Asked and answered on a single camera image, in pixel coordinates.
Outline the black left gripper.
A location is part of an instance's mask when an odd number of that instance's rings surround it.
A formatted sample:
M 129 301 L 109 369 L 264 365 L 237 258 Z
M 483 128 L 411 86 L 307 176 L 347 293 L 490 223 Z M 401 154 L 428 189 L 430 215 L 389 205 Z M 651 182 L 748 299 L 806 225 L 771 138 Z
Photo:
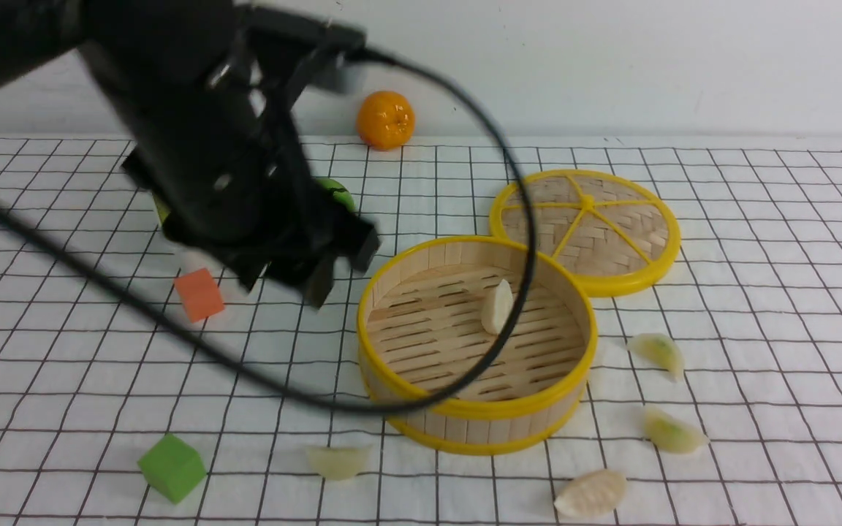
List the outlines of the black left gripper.
M 149 167 L 139 150 L 126 157 L 123 171 L 140 189 L 154 192 L 164 200 L 162 190 L 151 180 Z M 174 244 L 212 256 L 236 275 L 246 292 L 251 292 L 260 277 L 264 277 L 291 289 L 302 289 L 304 303 L 320 309 L 335 283 L 336 259 L 343 257 L 355 270 L 365 272 L 379 250 L 381 239 L 370 220 L 361 219 L 358 212 L 349 212 L 334 200 L 317 183 L 318 178 L 315 178 L 315 184 L 335 203 L 330 207 L 325 207 L 324 200 L 319 203 L 322 210 L 330 213 L 332 222 L 330 242 L 321 247 L 306 247 L 304 226 L 314 222 L 313 216 L 294 212 L 289 201 L 275 196 L 271 196 L 266 205 L 263 222 L 254 227 L 252 236 L 239 243 L 203 240 L 167 203 L 170 215 L 162 233 Z

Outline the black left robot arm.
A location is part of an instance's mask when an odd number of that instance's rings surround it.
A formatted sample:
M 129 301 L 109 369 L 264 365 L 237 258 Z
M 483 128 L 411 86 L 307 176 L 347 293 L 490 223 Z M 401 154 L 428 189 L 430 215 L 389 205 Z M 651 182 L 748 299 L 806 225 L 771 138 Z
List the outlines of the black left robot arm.
M 338 259 L 380 240 L 311 174 L 292 107 L 342 93 L 365 33 L 233 1 L 0 1 L 0 87 L 77 50 L 133 137 L 124 173 L 167 207 L 170 242 L 251 289 L 266 277 L 323 305 Z

